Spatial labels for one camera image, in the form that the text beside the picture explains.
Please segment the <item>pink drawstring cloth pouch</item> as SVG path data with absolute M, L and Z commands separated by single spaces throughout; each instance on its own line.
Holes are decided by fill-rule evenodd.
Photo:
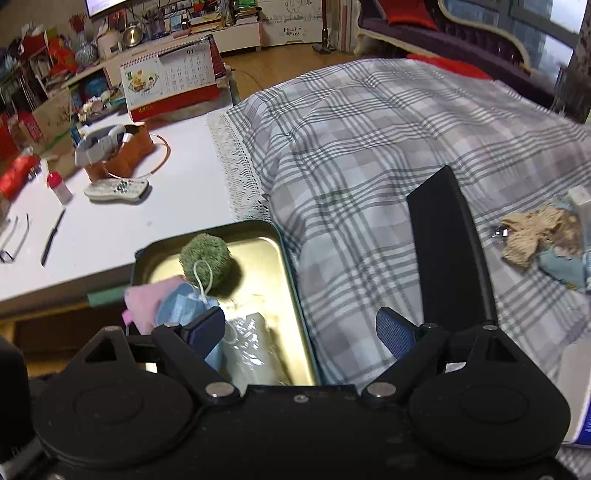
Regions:
M 183 282 L 183 276 L 177 275 L 159 282 L 127 288 L 124 292 L 126 309 L 122 312 L 124 324 L 133 324 L 141 335 L 149 335 L 155 328 L 160 303 Z

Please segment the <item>green crochet round scrubber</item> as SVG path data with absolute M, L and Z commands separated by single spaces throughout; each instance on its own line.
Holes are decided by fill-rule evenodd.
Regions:
M 231 257 L 221 238 L 201 233 L 181 248 L 179 262 L 188 282 L 212 290 L 228 275 Z

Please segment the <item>beige crochet lace cloth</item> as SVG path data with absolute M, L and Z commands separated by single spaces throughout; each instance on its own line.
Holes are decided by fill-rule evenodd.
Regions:
M 549 205 L 504 216 L 500 225 L 508 227 L 510 233 L 502 258 L 513 266 L 528 269 L 538 250 L 553 244 L 554 234 L 568 223 L 570 216 L 567 210 Z

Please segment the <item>sachet pouch with blue sock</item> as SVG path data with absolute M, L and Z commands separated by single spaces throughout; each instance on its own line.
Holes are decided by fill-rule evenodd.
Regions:
M 590 293 L 590 220 L 580 219 L 574 208 L 558 203 L 558 225 L 538 256 L 540 269 L 570 289 Z

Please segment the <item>gold metal tin tray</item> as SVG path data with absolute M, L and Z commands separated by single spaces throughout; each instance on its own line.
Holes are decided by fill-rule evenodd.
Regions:
M 318 385 L 317 362 L 280 232 L 263 220 L 246 220 L 204 232 L 221 238 L 230 253 L 229 273 L 211 292 L 226 317 L 262 315 L 290 383 Z

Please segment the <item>green foam edge guard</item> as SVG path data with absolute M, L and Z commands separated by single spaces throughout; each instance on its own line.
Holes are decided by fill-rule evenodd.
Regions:
M 121 303 L 124 301 L 124 293 L 126 289 L 127 286 L 123 285 L 88 293 L 86 296 L 88 305 L 91 308 L 96 309 Z

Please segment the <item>white remote control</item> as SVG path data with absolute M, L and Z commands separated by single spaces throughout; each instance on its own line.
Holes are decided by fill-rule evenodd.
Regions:
M 102 179 L 84 189 L 85 196 L 94 203 L 139 203 L 150 188 L 144 179 Z

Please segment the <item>black pen knife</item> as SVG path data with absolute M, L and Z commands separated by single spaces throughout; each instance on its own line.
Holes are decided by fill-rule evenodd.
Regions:
M 40 265 L 41 265 L 42 267 L 45 267 L 45 265 L 46 265 L 47 258 L 48 258 L 48 256 L 49 256 L 49 252 L 50 252 L 50 250 L 51 250 L 51 247 L 52 247 L 52 244 L 53 244 L 53 241 L 54 241 L 55 235 L 56 235 L 56 234 L 57 234 L 57 232 L 58 232 L 59 226 L 60 226 L 60 224 L 61 224 L 61 222 L 62 222 L 62 219 L 63 219 L 63 217 L 64 217 L 64 214 L 65 214 L 65 212 L 66 212 L 66 209 L 65 209 L 65 208 L 63 208 L 63 209 L 61 210 L 61 212 L 60 212 L 60 214 L 59 214 L 59 216 L 58 216 L 57 220 L 55 221 L 55 223 L 54 223 L 54 225 L 53 225 L 53 227 L 52 227 L 52 229 L 51 229 L 51 231 L 50 231 L 50 233 L 49 233 L 49 236 L 48 236 L 48 238 L 47 238 L 47 240 L 46 240 L 46 243 L 45 243 L 45 246 L 44 246 L 44 249 L 43 249 L 42 255 L 41 255 L 41 259 L 40 259 Z

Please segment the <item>blue Tempo tissue box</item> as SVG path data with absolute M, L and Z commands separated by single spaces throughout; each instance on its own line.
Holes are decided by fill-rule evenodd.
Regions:
M 567 400 L 571 412 L 570 425 L 564 445 L 589 449 L 591 343 L 584 337 L 569 345 L 563 352 L 557 387 Z

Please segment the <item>brown leather organizer tray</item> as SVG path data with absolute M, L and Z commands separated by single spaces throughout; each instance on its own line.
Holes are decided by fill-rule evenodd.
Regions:
M 120 150 L 106 162 L 83 167 L 91 183 L 98 180 L 115 178 L 131 178 L 139 164 L 155 150 L 148 128 L 138 125 L 138 131 L 132 139 L 122 145 Z

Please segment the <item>grey plaid bed cover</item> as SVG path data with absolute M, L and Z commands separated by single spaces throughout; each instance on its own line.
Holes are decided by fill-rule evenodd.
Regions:
M 294 260 L 324 385 L 263 387 L 208 419 L 249 477 L 574 479 L 556 386 L 590 306 L 520 277 L 490 237 L 590 179 L 590 129 L 496 81 L 416 60 L 315 70 L 208 117 L 239 214 Z

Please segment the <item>red cap white bottle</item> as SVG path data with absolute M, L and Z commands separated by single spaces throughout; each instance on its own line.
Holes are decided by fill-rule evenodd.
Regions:
M 72 200 L 73 195 L 58 172 L 50 172 L 46 183 L 62 205 L 67 205 Z

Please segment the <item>eyeglasses on table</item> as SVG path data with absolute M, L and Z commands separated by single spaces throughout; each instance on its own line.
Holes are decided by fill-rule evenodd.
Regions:
M 9 221 L 7 233 L 1 240 L 0 260 L 2 264 L 12 264 L 20 253 L 30 231 L 30 217 L 15 216 Z

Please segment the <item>red desk calendar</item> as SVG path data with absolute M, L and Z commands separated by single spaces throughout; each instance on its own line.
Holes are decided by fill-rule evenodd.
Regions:
M 127 112 L 135 122 L 221 94 L 226 69 L 211 35 L 130 60 L 120 67 Z

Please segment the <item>blue white porcelain vase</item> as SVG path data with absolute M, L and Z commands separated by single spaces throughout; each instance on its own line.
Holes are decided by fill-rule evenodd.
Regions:
M 84 31 L 78 33 L 78 42 L 79 46 L 74 55 L 75 61 L 79 67 L 89 67 L 99 58 L 97 47 L 87 40 Z

